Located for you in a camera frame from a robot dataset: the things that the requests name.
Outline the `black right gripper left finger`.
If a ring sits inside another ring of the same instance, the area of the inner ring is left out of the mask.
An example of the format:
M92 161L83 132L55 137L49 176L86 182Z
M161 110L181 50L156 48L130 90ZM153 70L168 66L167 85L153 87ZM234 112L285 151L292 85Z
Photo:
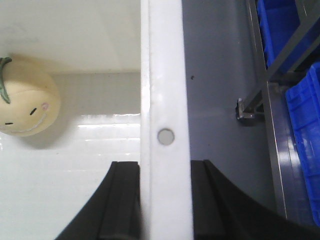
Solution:
M140 240L140 166L113 161L96 191L58 240Z

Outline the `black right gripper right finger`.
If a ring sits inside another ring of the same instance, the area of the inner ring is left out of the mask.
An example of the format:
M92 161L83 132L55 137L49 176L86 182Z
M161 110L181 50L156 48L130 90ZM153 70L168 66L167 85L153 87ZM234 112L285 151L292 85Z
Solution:
M196 240L318 240L320 232L285 219L241 191L209 160L192 160Z

